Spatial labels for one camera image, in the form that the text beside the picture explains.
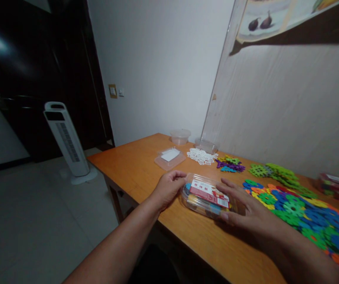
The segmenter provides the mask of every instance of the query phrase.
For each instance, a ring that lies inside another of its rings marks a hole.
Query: tower fan
[[[70,168],[71,183],[78,185],[94,179],[97,171],[88,165],[66,105],[60,102],[47,102],[43,113]]]

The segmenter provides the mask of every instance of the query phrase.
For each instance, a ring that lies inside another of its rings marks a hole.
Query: orange table top
[[[141,203],[151,194],[159,178],[165,173],[154,163],[154,159],[159,151],[173,146],[176,146],[186,156],[194,144],[189,142],[186,145],[177,146],[171,142],[169,136],[158,133],[90,156],[88,160],[113,183],[112,185],[118,187],[115,188],[116,190],[123,190],[137,203]],[[218,154],[220,157],[225,155],[223,152],[218,152]],[[244,158],[237,158],[244,166],[253,163]],[[263,185],[268,183],[281,185],[271,178],[256,178],[247,170],[243,173],[221,172],[216,168],[216,163],[211,166],[201,166],[190,158],[174,169],[214,180],[224,177],[238,185],[241,185],[245,179],[251,179]],[[339,209],[338,200],[323,195],[313,187],[315,180],[300,175],[297,177],[301,185],[313,190],[321,200]],[[158,220],[230,282],[285,283],[272,260],[247,243],[249,235],[185,208],[180,202],[180,197],[160,215]]]

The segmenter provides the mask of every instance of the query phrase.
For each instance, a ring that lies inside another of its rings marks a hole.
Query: clear plastic container
[[[217,153],[220,147],[219,143],[213,143],[208,140],[201,139],[201,138],[196,138],[194,142],[195,142],[194,143],[195,148],[204,150],[208,154],[212,154],[212,155]]]
[[[188,142],[190,131],[186,129],[176,129],[170,131],[172,142],[176,145],[184,145]]]
[[[181,190],[181,201],[189,209],[212,219],[219,219],[222,212],[238,213],[235,199],[220,192],[216,185],[219,182],[197,174],[188,174],[187,183]]]
[[[184,160],[184,154],[176,149],[176,147],[172,147],[158,152],[158,156],[155,158],[154,162],[163,170],[169,171],[178,164],[184,162]]]

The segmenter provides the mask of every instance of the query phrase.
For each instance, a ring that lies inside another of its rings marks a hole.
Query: table leg
[[[106,180],[105,180],[105,182],[106,182],[106,186],[108,187],[108,191],[110,193],[110,196],[112,197],[112,203],[113,203],[113,208],[114,208],[115,216],[117,217],[118,223],[121,224],[122,221],[124,220],[124,217],[123,217],[121,205],[119,204],[117,191],[115,191],[115,189],[113,189],[108,184],[108,182]]]

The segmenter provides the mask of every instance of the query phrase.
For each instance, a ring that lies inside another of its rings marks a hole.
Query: white plastic pieces
[[[190,148],[189,152],[187,152],[187,155],[192,160],[197,161],[200,165],[211,165],[214,163],[214,159],[218,157],[218,154],[208,154],[204,150],[200,150],[197,148]]]

